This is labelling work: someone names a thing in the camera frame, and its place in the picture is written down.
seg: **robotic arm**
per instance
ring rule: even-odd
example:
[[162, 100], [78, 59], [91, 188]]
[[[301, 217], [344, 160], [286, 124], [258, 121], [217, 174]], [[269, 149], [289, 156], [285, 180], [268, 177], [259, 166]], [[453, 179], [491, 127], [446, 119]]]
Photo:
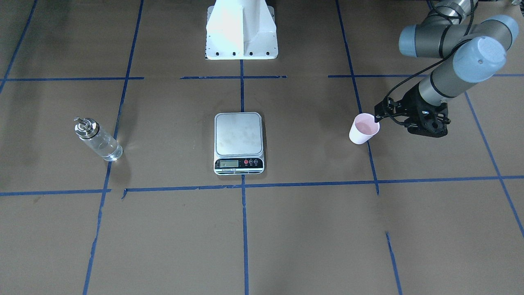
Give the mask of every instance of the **robotic arm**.
[[[447, 135], [447, 102], [487, 80], [506, 63], [506, 51], [517, 38], [517, 22], [496, 15], [479, 25], [460, 23], [474, 11], [478, 0], [445, 0], [420, 25], [406, 27], [399, 39], [403, 55], [442, 58], [408, 79], [439, 65], [395, 102], [389, 95], [375, 106], [375, 122], [391, 118], [409, 133], [439, 138]], [[408, 117], [399, 122], [395, 117]]]

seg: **lcd display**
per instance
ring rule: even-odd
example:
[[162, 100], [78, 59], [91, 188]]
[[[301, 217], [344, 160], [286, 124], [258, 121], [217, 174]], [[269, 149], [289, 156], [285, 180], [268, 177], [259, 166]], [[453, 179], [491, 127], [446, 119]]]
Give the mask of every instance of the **lcd display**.
[[222, 160], [220, 161], [220, 168], [237, 168], [238, 160]]

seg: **plastic cup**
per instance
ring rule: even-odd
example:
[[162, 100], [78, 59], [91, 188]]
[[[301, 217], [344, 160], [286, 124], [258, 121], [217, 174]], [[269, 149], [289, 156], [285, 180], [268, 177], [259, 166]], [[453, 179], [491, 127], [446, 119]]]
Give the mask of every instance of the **plastic cup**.
[[375, 116], [368, 113], [358, 114], [351, 125], [350, 140], [363, 144], [380, 130], [380, 123], [375, 123]]

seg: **transparent bottle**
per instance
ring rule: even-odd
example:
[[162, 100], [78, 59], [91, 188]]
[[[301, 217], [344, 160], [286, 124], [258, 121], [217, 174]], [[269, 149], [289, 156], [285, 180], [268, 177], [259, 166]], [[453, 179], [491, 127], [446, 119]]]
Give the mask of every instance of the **transparent bottle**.
[[77, 123], [74, 130], [78, 137], [102, 159], [111, 162], [122, 156], [122, 147], [95, 120], [76, 117], [74, 121]]

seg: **digital kitchen scale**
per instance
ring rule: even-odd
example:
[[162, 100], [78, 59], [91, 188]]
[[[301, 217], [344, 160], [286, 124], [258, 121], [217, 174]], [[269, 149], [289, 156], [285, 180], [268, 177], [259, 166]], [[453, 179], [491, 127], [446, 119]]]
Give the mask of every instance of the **digital kitchen scale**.
[[218, 175], [258, 174], [264, 171], [262, 117], [255, 112], [215, 116], [215, 157]]

